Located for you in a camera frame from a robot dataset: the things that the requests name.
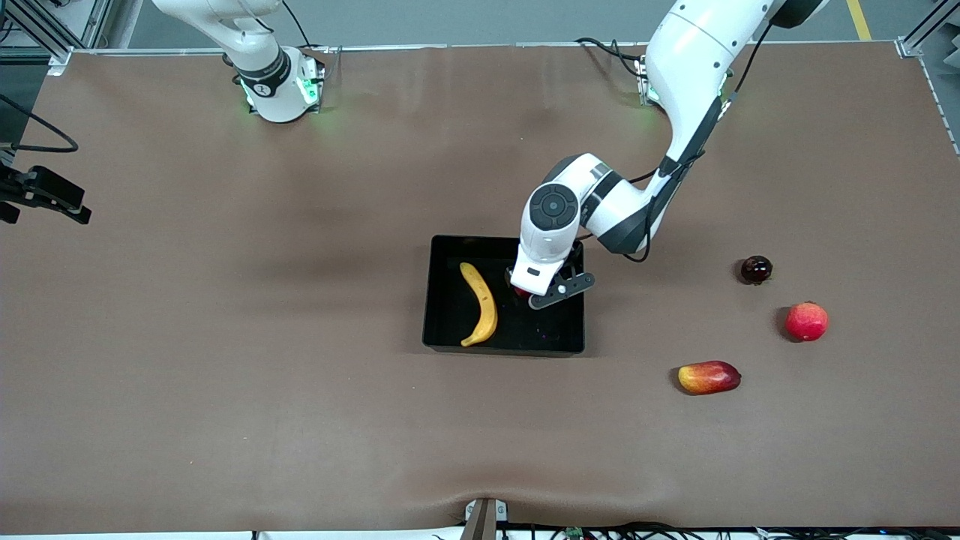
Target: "gray floor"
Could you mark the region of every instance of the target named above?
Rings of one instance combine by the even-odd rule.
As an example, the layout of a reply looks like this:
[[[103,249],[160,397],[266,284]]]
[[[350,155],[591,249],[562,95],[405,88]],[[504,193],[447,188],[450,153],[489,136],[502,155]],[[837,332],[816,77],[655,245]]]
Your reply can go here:
[[[133,5],[134,0],[127,0]],[[646,41],[673,0],[288,0],[308,37],[325,45],[371,46],[409,44],[512,44],[571,41],[591,36],[603,40]],[[930,0],[860,0],[873,39],[905,34],[932,9]],[[281,43],[302,38],[289,14],[280,10],[264,17]],[[132,34],[129,26],[133,25]],[[117,21],[115,34],[126,30],[131,48],[182,49],[212,47],[209,38],[160,12],[143,0],[130,21]],[[118,42],[119,37],[110,37]],[[857,40],[847,2],[833,0],[803,26],[771,32],[771,41]],[[926,45],[927,68],[945,115],[960,126],[960,73],[938,59],[952,50],[942,31]],[[0,66],[0,91],[31,105],[42,69]],[[18,140],[25,119],[0,114],[0,140]]]

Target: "banana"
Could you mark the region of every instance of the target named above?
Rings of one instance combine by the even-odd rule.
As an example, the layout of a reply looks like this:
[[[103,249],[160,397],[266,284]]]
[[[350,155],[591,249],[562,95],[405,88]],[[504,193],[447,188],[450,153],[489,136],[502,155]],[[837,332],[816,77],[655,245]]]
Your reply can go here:
[[[467,339],[460,342],[464,347],[469,347],[487,341],[496,331],[496,304],[493,302],[493,295],[487,282],[483,281],[483,276],[477,272],[475,266],[469,262],[461,262],[460,273],[463,274],[464,280],[473,289],[473,294],[480,303],[480,320],[477,321],[476,328]]]

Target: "brown table surface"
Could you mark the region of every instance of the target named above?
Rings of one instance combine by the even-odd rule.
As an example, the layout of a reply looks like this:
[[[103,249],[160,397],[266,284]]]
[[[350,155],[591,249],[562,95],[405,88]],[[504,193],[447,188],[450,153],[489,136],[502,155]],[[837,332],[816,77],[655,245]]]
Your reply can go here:
[[[515,522],[960,524],[960,164],[893,44],[764,47],[650,260],[588,244],[588,348],[560,360],[424,348],[430,238],[516,235],[571,154],[648,171],[662,113],[577,48],[332,71],[292,125],[216,57],[47,79],[81,152],[17,164],[93,221],[0,229],[0,531],[434,527],[478,496]],[[733,278],[752,254],[774,281]],[[791,343],[806,300],[830,332]],[[712,358],[739,389],[675,389]]]

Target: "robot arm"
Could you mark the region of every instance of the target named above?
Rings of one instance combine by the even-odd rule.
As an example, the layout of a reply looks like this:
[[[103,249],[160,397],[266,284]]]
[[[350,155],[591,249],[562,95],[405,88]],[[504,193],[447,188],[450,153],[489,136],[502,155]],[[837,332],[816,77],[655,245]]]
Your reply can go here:
[[[258,18],[281,0],[154,0],[224,49],[247,99],[271,122],[290,122],[320,105],[323,67],[294,47],[281,47]]]
[[[724,109],[720,89],[727,69],[764,19],[796,26],[828,0],[679,0],[654,33],[646,70],[673,136],[650,183],[638,189],[591,154],[562,160],[527,200],[511,283],[549,302],[561,292],[554,275],[580,226],[611,253],[647,248],[687,171],[702,155]]]

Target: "apple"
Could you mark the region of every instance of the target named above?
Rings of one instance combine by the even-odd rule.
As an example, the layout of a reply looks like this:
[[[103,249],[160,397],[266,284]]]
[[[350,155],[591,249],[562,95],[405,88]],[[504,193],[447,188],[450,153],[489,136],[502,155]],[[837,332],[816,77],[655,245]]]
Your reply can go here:
[[[801,341],[816,341],[827,333],[830,318],[822,307],[804,302],[790,308],[785,326],[790,335]]]

